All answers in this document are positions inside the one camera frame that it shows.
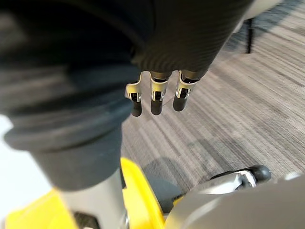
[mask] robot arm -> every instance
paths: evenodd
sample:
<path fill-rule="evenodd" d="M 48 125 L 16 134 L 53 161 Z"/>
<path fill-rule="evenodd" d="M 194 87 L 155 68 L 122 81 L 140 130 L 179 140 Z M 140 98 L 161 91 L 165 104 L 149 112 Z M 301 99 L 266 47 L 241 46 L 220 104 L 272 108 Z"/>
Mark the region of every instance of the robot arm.
<path fill-rule="evenodd" d="M 186 100 L 252 0 L 6 0 L 0 46 L 5 135 L 27 150 L 80 228 L 126 227 L 120 177 L 125 86 L 151 74 L 152 112 L 180 70 Z M 139 114 L 141 92 L 127 94 Z"/>

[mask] chair leg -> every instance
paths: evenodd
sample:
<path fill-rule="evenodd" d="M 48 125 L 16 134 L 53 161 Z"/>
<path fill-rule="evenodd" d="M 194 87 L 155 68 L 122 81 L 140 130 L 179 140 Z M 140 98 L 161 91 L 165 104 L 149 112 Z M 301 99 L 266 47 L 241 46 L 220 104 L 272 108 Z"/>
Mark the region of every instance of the chair leg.
<path fill-rule="evenodd" d="M 248 19 L 247 53 L 251 53 L 253 36 L 254 36 L 253 18 L 250 18 L 250 19 Z"/>

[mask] silver metal part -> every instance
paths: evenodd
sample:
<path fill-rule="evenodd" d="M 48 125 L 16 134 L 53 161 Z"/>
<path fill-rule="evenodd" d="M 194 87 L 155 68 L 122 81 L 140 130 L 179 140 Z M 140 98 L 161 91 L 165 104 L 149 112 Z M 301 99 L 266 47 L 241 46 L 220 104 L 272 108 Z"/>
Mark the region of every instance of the silver metal part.
<path fill-rule="evenodd" d="M 156 101 L 156 92 L 161 92 L 161 98 L 157 100 L 163 101 L 164 95 L 166 93 L 167 84 L 168 84 L 168 80 L 164 82 L 156 82 L 151 76 L 152 100 Z"/>
<path fill-rule="evenodd" d="M 135 83 L 129 83 L 126 85 L 126 97 L 132 100 L 132 94 L 137 94 L 137 100 L 134 102 L 140 102 L 141 101 L 141 80 L 142 80 L 142 73 L 140 74 L 140 78 L 138 82 Z"/>
<path fill-rule="evenodd" d="M 182 89 L 184 88 L 184 89 L 187 89 L 187 94 L 183 98 L 187 99 L 197 83 L 198 83 L 198 81 L 194 82 L 194 83 L 185 83 L 182 79 L 182 71 L 179 71 L 179 80 L 177 83 L 177 91 L 176 91 L 177 98 L 181 97 L 181 92 L 182 92 Z"/>
<path fill-rule="evenodd" d="M 172 72 L 168 73 L 157 73 L 157 72 L 149 72 L 151 77 L 155 80 L 168 80 L 172 75 Z"/>
<path fill-rule="evenodd" d="M 242 171 L 215 180 L 231 180 L 235 184 L 232 190 L 238 185 L 239 176 L 251 183 L 253 177 L 249 175 Z M 174 206 L 166 219 L 165 229 L 303 229 L 304 187 L 305 176 L 301 176 L 227 194 L 211 195 L 211 187 L 207 187 L 210 191 L 194 190 Z"/>
<path fill-rule="evenodd" d="M 126 213 L 121 223 L 120 229 L 129 229 L 129 217 Z"/>
<path fill-rule="evenodd" d="M 189 79 L 189 80 L 200 80 L 206 72 L 191 72 L 188 70 L 181 70 L 182 72 L 182 79 Z"/>
<path fill-rule="evenodd" d="M 192 191 L 199 191 L 205 194 L 226 194 L 236 191 L 240 186 L 247 184 L 247 187 L 255 187 L 256 180 L 249 171 L 238 171 L 225 176 L 209 180 L 198 185 Z"/>
<path fill-rule="evenodd" d="M 119 170 L 93 187 L 61 192 L 61 197 L 71 212 L 81 212 L 96 217 L 102 229 L 128 228 Z"/>

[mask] gray carpet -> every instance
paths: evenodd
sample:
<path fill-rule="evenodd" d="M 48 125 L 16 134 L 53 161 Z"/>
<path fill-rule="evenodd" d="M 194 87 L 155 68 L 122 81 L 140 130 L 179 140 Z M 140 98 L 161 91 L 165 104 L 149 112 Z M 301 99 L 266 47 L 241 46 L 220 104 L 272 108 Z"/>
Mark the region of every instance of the gray carpet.
<path fill-rule="evenodd" d="M 159 116 L 150 113 L 145 75 L 143 113 L 124 123 L 122 155 L 183 190 L 253 164 L 269 166 L 274 177 L 304 171 L 305 2 L 284 1 L 255 27 L 253 53 L 244 53 L 244 25 L 182 112 L 173 110 L 177 72 Z"/>

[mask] yellow plastic part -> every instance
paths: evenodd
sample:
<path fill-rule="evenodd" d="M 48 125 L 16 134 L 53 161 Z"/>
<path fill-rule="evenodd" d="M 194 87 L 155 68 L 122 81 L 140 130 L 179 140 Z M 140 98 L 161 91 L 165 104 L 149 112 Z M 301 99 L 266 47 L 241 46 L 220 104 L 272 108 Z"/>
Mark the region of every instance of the yellow plastic part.
<path fill-rule="evenodd" d="M 141 169 L 121 158 L 127 188 L 123 197 L 130 218 L 130 229 L 163 229 L 159 203 Z M 52 190 L 22 210 L 10 213 L 5 229 L 77 229 L 56 190 Z"/>
<path fill-rule="evenodd" d="M 179 199 L 176 199 L 174 202 L 173 202 L 173 205 L 176 206 L 182 199 L 183 199 L 184 196 L 180 197 Z"/>

